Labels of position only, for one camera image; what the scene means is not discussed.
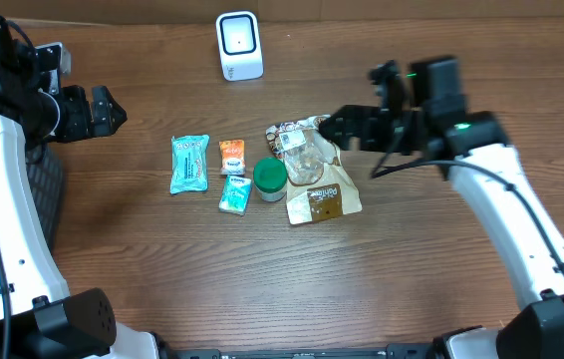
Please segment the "green lid jar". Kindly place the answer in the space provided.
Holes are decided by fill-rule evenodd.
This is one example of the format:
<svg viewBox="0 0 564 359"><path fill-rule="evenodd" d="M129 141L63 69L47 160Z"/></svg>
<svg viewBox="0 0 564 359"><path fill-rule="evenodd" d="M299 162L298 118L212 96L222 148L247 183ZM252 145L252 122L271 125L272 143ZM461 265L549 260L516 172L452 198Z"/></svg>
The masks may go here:
<svg viewBox="0 0 564 359"><path fill-rule="evenodd" d="M287 171L284 163L276 158L260 160L253 173L255 187L264 201L275 202L286 194Z"/></svg>

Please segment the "teal long snack packet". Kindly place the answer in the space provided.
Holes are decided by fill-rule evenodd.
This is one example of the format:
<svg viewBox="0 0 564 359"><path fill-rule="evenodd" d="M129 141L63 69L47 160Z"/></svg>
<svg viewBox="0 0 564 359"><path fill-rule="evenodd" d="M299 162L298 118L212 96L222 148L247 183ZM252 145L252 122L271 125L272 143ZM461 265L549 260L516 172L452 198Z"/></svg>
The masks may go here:
<svg viewBox="0 0 564 359"><path fill-rule="evenodd" d="M184 136L171 139L172 195L189 191L207 191L206 151L209 135Z"/></svg>

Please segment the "brown white snack pouch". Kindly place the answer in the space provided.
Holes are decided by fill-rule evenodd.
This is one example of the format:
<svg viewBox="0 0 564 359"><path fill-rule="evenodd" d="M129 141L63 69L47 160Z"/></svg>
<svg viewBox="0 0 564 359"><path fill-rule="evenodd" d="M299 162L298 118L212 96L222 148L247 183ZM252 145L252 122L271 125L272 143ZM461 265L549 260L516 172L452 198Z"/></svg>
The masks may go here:
<svg viewBox="0 0 564 359"><path fill-rule="evenodd" d="M341 163L341 150L324 139L327 115L273 125L265 131L272 154L287 171L286 208L293 225L319 222L363 209L357 187Z"/></svg>

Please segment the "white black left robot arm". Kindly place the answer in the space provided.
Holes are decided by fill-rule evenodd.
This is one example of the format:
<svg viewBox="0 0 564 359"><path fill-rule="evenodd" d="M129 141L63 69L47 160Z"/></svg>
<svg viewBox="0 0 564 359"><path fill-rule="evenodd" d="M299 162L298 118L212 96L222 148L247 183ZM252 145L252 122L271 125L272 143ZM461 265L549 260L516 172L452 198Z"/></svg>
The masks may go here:
<svg viewBox="0 0 564 359"><path fill-rule="evenodd" d="M126 111L104 86L61 87L64 46L34 46L0 16L0 358L166 358L150 332L120 324L99 288L72 294L45 239L27 154L114 134Z"/></svg>

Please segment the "teal tissue pack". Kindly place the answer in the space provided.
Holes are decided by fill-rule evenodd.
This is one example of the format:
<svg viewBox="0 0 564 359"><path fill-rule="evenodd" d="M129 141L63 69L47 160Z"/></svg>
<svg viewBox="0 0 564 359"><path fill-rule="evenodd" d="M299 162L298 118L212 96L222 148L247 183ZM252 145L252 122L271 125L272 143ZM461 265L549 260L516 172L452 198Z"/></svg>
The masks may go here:
<svg viewBox="0 0 564 359"><path fill-rule="evenodd" d="M219 210L244 215L249 202L252 180L240 176L227 176L219 202Z"/></svg>

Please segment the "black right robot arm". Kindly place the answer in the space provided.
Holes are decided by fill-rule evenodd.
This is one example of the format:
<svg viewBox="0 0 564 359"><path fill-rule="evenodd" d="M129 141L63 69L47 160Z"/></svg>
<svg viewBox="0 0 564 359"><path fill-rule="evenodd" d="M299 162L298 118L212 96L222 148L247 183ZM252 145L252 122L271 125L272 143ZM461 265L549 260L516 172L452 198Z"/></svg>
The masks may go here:
<svg viewBox="0 0 564 359"><path fill-rule="evenodd" d="M373 69L380 103L347 105L319 127L346 149L406 157L407 169L437 167L473 210L501 258L518 314L504 327L474 326L429 344L391 344L390 358L564 358L564 237L529 183L495 115L471 112L452 56Z"/></svg>

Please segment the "orange Kleenex tissue pack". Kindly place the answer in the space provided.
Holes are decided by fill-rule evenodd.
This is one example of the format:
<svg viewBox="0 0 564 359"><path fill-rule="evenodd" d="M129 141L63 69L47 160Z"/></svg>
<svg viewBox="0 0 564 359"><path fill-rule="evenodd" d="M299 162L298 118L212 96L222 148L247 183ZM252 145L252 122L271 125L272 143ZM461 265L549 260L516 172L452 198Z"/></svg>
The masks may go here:
<svg viewBox="0 0 564 359"><path fill-rule="evenodd" d="M225 176L245 174L245 145L243 140L228 140L219 143L221 153L220 173Z"/></svg>

